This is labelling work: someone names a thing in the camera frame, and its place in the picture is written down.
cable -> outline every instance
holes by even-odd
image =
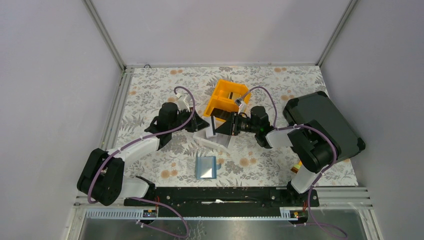
[[[133,140],[133,141],[130,141],[129,143],[127,143],[127,144],[125,144],[124,146],[122,146],[120,149],[118,149],[118,150],[116,150],[116,151],[114,151],[112,154],[110,154],[104,161],[103,161],[103,163],[101,164],[101,166],[98,168],[98,171],[95,173],[95,175],[94,175],[94,178],[93,178],[93,180],[92,180],[92,182],[91,182],[91,185],[90,185],[90,188],[88,189],[88,194],[87,194],[87,200],[88,200],[88,203],[90,203],[90,204],[95,204],[95,203],[97,203],[98,201],[96,201],[96,200],[92,200],[92,193],[93,193],[93,188],[94,188],[94,185],[96,184],[96,181],[97,181],[97,179],[99,178],[99,176],[100,176],[100,173],[102,172],[102,170],[105,168],[105,166],[106,166],[106,164],[108,164],[108,162],[116,155],[116,154],[118,154],[120,151],[122,151],[122,150],[124,150],[124,149],[126,149],[126,148],[128,148],[129,146],[131,146],[131,145],[133,145],[133,144],[135,144],[135,143],[138,143],[138,142],[140,142],[141,140],[144,140],[144,139],[148,139],[148,138],[152,138],[152,137],[156,137],[156,136],[159,136],[159,135],[164,135],[164,134],[169,134],[169,133],[172,133],[172,132],[175,132],[175,131],[178,131],[178,130],[180,130],[181,128],[183,128],[186,124],[188,124],[189,123],[189,121],[191,121],[191,119],[194,117],[194,115],[195,115],[195,111],[196,111],[196,101],[195,101],[195,97],[193,96],[193,94],[187,89],[187,88],[185,88],[185,87],[183,87],[183,86],[176,86],[174,89],[173,89],[173,92],[175,93],[175,94],[177,94],[177,89],[183,89],[183,90],[185,90],[185,91],[187,91],[187,93],[190,95],[190,97],[191,97],[191,100],[193,101],[193,107],[192,107],[192,110],[191,110],[191,114],[190,114],[190,117],[183,123],[183,124],[181,124],[180,126],[178,126],[178,127],[176,127],[176,128],[173,128],[173,129],[171,129],[171,130],[167,130],[167,131],[162,131],[162,132],[158,132],[158,133],[154,133],[154,134],[149,134],[149,135],[146,135],[146,136],[143,136],[143,137],[139,137],[139,138],[137,138],[137,139],[135,139],[135,140]],[[171,232],[168,232],[168,231],[165,231],[165,230],[162,230],[162,229],[160,229],[160,228],[157,228],[157,227],[154,227],[154,226],[150,226],[150,225],[146,225],[147,227],[149,227],[149,228],[151,228],[151,229],[155,229],[155,230],[158,230],[158,231],[160,231],[160,232],[163,232],[163,233],[166,233],[166,234],[169,234],[169,235],[171,235],[171,236],[174,236],[174,237],[176,237],[176,238],[188,238],[188,236],[189,236],[189,226],[187,225],[187,223],[186,223],[186,221],[184,220],[184,218],[176,211],[176,210],[174,210],[172,207],[170,207],[170,206],[168,206],[168,205],[166,205],[166,204],[163,204],[163,203],[160,203],[160,202],[156,202],[156,201],[150,201],[150,200],[146,200],[146,199],[142,199],[142,198],[139,198],[139,197],[131,197],[132,199],[135,199],[135,200],[138,200],[138,201],[142,201],[142,202],[146,202],[146,203],[152,203],[152,204],[157,204],[157,205],[161,205],[161,206],[163,206],[163,207],[165,207],[165,208],[168,208],[168,209],[170,209],[171,211],[173,211],[181,220],[182,220],[182,222],[184,223],[184,225],[185,225],[185,229],[187,230],[187,233],[186,233],[186,235],[185,236],[180,236],[180,235],[176,235],[176,234],[174,234],[174,233],[171,233]]]
[[[264,90],[267,94],[268,94],[268,96],[269,96],[269,99],[271,99],[271,103],[272,103],[272,106],[274,107],[274,111],[275,111],[275,117],[274,117],[274,123],[272,124],[272,126],[274,127],[274,128],[276,128],[276,123],[277,123],[277,107],[276,107],[276,103],[274,102],[274,100],[273,100],[273,97],[271,96],[271,93],[265,88],[265,87],[263,87],[263,86],[254,86],[254,87],[252,87],[249,91],[247,91],[243,96],[241,96],[239,99],[242,99],[242,100],[244,100],[245,99],[245,97],[252,91],[252,90],[255,90],[255,89],[262,89],[262,90]]]
[[[330,141],[330,139],[324,135],[324,133],[322,133],[321,131],[310,127],[310,126],[306,126],[306,125],[294,125],[294,126],[286,126],[286,127],[281,127],[281,128],[277,128],[277,130],[281,131],[281,130],[287,130],[287,129],[299,129],[299,128],[303,128],[303,129],[308,129],[311,130],[312,132],[317,133],[321,138],[323,138],[331,147],[331,151],[332,151],[332,162],[325,168],[323,168],[321,170],[321,172],[319,173],[318,177],[315,179],[315,181],[313,181],[313,183],[311,184],[309,191],[307,193],[307,210],[309,215],[312,217],[313,221],[315,223],[307,223],[307,225],[317,225],[321,230],[323,230],[324,232],[326,232],[328,235],[338,238],[338,239],[348,239],[348,234],[341,229],[338,226],[332,225],[332,224],[328,224],[328,223],[320,223],[315,219],[315,216],[312,214],[311,211],[311,193],[312,193],[312,189],[314,188],[315,184],[318,182],[318,180],[320,180],[320,178],[323,176],[323,173],[325,171],[327,171],[328,169],[330,169],[337,161],[337,152],[336,152],[336,147],[334,147],[334,144]],[[330,228],[334,228],[339,230],[342,234],[344,234],[344,236],[338,236],[335,235],[331,232],[329,232],[328,230],[324,229],[323,226],[325,227],[330,227]]]
[[[148,227],[148,228],[150,228],[150,229],[154,229],[154,230],[160,231],[160,232],[162,232],[162,233],[165,233],[165,234],[171,235],[171,236],[176,237],[176,238],[183,238],[183,239],[186,239],[186,238],[188,238],[188,237],[189,237],[189,234],[190,234],[189,225],[187,224],[186,220],[184,220],[183,216],[181,216],[181,214],[180,214],[180,213],[178,213],[178,212],[177,212],[175,209],[173,209],[172,207],[170,207],[170,206],[168,206],[168,205],[166,205],[166,204],[163,204],[163,203],[161,203],[161,202],[158,202],[158,201],[150,201],[150,200],[143,199],[143,198],[140,198],[140,197],[130,197],[130,199],[134,199],[134,200],[141,201],[141,202],[146,202],[146,203],[149,203],[149,204],[157,204],[157,205],[163,206],[163,207],[165,207],[165,208],[167,208],[167,209],[171,210],[173,213],[175,213],[175,214],[176,214],[176,215],[177,215],[177,216],[178,216],[178,217],[182,220],[182,223],[184,223],[184,227],[185,227],[186,233],[185,233],[185,235],[177,235],[177,234],[175,234],[175,233],[172,233],[172,232],[169,232],[169,231],[163,230],[163,229],[158,228],[158,227],[155,227],[155,226],[150,226],[150,225],[148,225],[148,224],[142,224],[142,225],[141,225],[142,227]]]

table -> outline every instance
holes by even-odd
[[[140,137],[161,105],[176,100],[176,86],[188,88],[194,95],[196,110],[201,116],[219,79],[267,88],[274,99],[277,126],[287,126],[282,115],[289,99],[316,91],[327,92],[318,66],[254,66],[254,67],[180,67],[136,68],[127,93],[116,146]],[[266,108],[270,122],[274,119],[271,101],[262,90],[252,92],[250,108]],[[290,171],[299,162],[289,147],[265,149],[260,147],[252,133],[235,137],[229,153],[199,146],[193,133],[185,130],[172,134],[172,140],[161,150],[148,154],[129,166],[126,176],[143,176],[161,187],[284,187],[294,177]],[[196,179],[196,152],[201,156],[216,156],[221,168],[216,179]],[[329,169],[318,186],[357,186],[358,182],[349,159]]]

floral pattern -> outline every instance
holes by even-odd
[[[184,86],[192,92],[195,109],[202,116],[219,79],[245,84],[248,88],[267,88],[277,106],[279,127],[287,126],[282,110],[289,99],[316,91],[327,92],[317,66],[136,68],[116,146],[138,138],[158,114],[160,106],[176,100],[173,93],[176,86]],[[246,112],[256,105],[265,107],[272,122],[275,116],[272,103],[260,89],[252,92]],[[235,138],[233,148],[226,153],[199,146],[193,133],[175,132],[165,147],[129,166],[125,175],[143,176],[162,187],[285,186],[294,177],[290,169],[299,162],[299,157],[289,147],[262,148],[251,133],[244,132]],[[216,179],[196,179],[196,153],[216,156],[221,165]],[[333,166],[318,185],[358,185],[350,160]]]

purple cable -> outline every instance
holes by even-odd
[[[176,86],[175,88],[174,88],[174,93],[177,93],[177,89],[183,89],[183,90],[185,90],[185,91],[187,91],[187,93],[190,95],[190,97],[191,97],[191,100],[193,101],[193,109],[192,109],[192,111],[191,111],[191,114],[190,114],[190,117],[183,123],[183,124],[181,124],[180,126],[178,126],[178,127],[176,127],[176,128],[174,128],[174,129],[171,129],[171,130],[168,130],[168,131],[162,131],[162,132],[158,132],[158,133],[154,133],[154,134],[150,134],[150,135],[147,135],[147,136],[144,136],[143,138],[137,138],[137,139],[135,139],[135,140],[133,140],[133,141],[130,141],[129,143],[127,143],[127,144],[125,144],[124,146],[122,146],[121,148],[120,148],[120,150],[124,150],[124,149],[126,149],[126,148],[128,148],[129,146],[131,146],[131,145],[133,145],[133,144],[135,144],[135,143],[138,143],[138,142],[140,142],[141,140],[143,140],[143,139],[148,139],[148,138],[151,138],[151,137],[156,137],[156,136],[159,136],[159,135],[164,135],[164,134],[169,134],[169,133],[172,133],[172,132],[175,132],[175,131],[177,131],[177,130],[179,130],[179,129],[181,129],[181,128],[183,128],[186,124],[188,124],[189,123],[189,121],[193,118],[193,116],[195,115],[195,111],[196,111],[196,102],[195,102],[195,97],[193,96],[193,94],[187,89],[187,88],[185,88],[185,87],[183,87],[183,86]],[[93,188],[94,188],[94,185],[95,185],[95,183],[96,183],[96,181],[97,181],[97,179],[99,178],[99,176],[100,176],[100,173],[102,172],[102,169],[104,169],[105,168],[105,166],[106,166],[106,164],[108,164],[108,162],[116,155],[116,154],[118,154],[119,152],[120,152],[120,150],[118,149],[118,150],[116,150],[116,151],[114,151],[112,154],[110,154],[104,161],[103,161],[103,163],[101,164],[101,166],[99,167],[99,169],[98,169],[98,171],[95,173],[95,175],[94,175],[94,178],[93,178],[93,180],[92,180],[92,182],[91,182],[91,185],[90,185],[90,188],[88,189],[88,194],[87,194],[87,200],[88,200],[88,202],[90,203],[90,204],[95,204],[95,203],[97,203],[97,201],[96,200],[92,200],[92,198],[91,198],[91,196],[92,196],[92,193],[93,193]],[[177,237],[177,238],[187,238],[188,236],[189,236],[189,226],[187,225],[187,223],[186,223],[186,221],[184,220],[184,218],[176,211],[176,210],[174,210],[172,207],[170,207],[170,206],[168,206],[168,205],[166,205],[166,204],[163,204],[163,203],[160,203],[160,202],[155,202],[155,201],[150,201],[150,200],[146,200],[146,199],[142,199],[142,198],[139,198],[139,197],[132,197],[132,199],[135,199],[135,200],[139,200],[139,201],[143,201],[143,202],[146,202],[146,203],[151,203],[151,204],[158,204],[158,205],[161,205],[161,206],[164,206],[164,207],[166,207],[166,208],[168,208],[168,209],[170,209],[170,210],[172,210],[179,218],[181,218],[182,219],[182,221],[183,221],[183,223],[184,223],[184,225],[185,225],[185,228],[187,229],[187,234],[186,234],[186,236],[180,236],[180,235],[176,235],[176,234],[173,234],[173,233],[171,233],[171,232],[168,232],[168,231],[165,231],[165,230],[162,230],[162,229],[160,229],[160,228],[157,228],[157,227],[154,227],[154,226],[149,226],[149,225],[145,225],[146,227],[149,227],[149,228],[152,228],[152,229],[155,229],[155,230],[158,230],[158,231],[161,231],[161,232],[163,232],[163,233],[166,233],[166,234],[169,234],[169,235],[171,235],[171,236],[174,236],[174,237]]]
[[[273,100],[273,97],[271,96],[271,93],[265,88],[265,87],[263,87],[263,86],[254,86],[254,87],[252,87],[249,91],[247,91],[243,96],[241,96],[240,98],[242,99],[242,100],[244,100],[245,99],[245,97],[252,91],[252,90],[255,90],[255,89],[263,89],[267,94],[268,94],[268,96],[269,96],[269,99],[271,99],[271,103],[272,103],[272,106],[274,107],[274,111],[275,111],[275,117],[274,117],[274,123],[272,124],[272,126],[275,128],[276,127],[276,123],[277,123],[277,107],[276,107],[276,103],[274,102],[274,100]]]
[[[138,201],[146,202],[146,203],[149,203],[149,204],[157,204],[157,205],[163,206],[163,207],[165,207],[165,208],[167,208],[167,209],[171,210],[171,211],[172,211],[173,213],[175,213],[175,214],[176,214],[176,215],[177,215],[177,216],[178,216],[178,217],[182,220],[182,222],[184,223],[184,227],[185,227],[185,231],[186,231],[186,233],[185,233],[185,235],[177,235],[177,234],[175,234],[175,233],[172,233],[172,232],[169,232],[169,231],[166,231],[166,230],[160,229],[160,228],[155,227],[155,226],[150,226],[150,225],[147,225],[147,224],[143,224],[143,225],[142,225],[143,227],[148,227],[148,228],[151,228],[151,229],[154,229],[154,230],[160,231],[160,232],[162,232],[162,233],[166,233],[166,234],[171,235],[171,236],[176,237],[176,238],[183,238],[183,239],[186,239],[186,238],[188,238],[188,237],[189,237],[189,234],[190,234],[189,225],[187,224],[186,220],[184,220],[183,216],[181,216],[181,214],[179,214],[179,213],[178,213],[175,209],[173,209],[172,207],[170,207],[170,206],[168,206],[168,205],[166,205],[166,204],[163,204],[163,203],[157,202],[157,201],[150,201],[150,200],[146,200],[146,199],[139,198],[139,197],[130,197],[130,199],[134,199],[134,200],[138,200]]]
[[[295,125],[295,126],[286,126],[286,127],[281,127],[278,128],[277,130],[287,130],[287,129],[298,129],[298,128],[304,128],[304,129],[308,129],[311,130],[312,132],[317,133],[321,138],[323,138],[331,147],[331,151],[332,151],[332,162],[325,167],[324,169],[321,170],[321,172],[319,173],[318,177],[315,179],[315,181],[313,181],[313,183],[311,184],[309,191],[307,193],[307,209],[309,211],[309,215],[312,217],[313,221],[315,223],[311,223],[312,225],[317,225],[321,230],[323,230],[324,232],[326,232],[328,235],[338,238],[338,239],[348,239],[348,234],[341,228],[339,228],[338,226],[332,225],[332,224],[327,224],[327,223],[319,223],[316,219],[315,216],[312,214],[311,211],[311,193],[312,193],[312,189],[314,188],[314,185],[318,182],[318,180],[320,180],[320,178],[322,177],[323,173],[325,171],[327,171],[328,169],[330,169],[337,161],[337,151],[336,151],[336,147],[334,147],[334,144],[330,141],[330,139],[324,135],[324,133],[322,133],[321,131],[310,127],[310,126],[306,126],[306,125]],[[334,229],[339,230],[341,233],[344,234],[344,236],[337,236],[331,232],[329,232],[328,230],[324,229],[323,226],[326,227],[331,227]]]

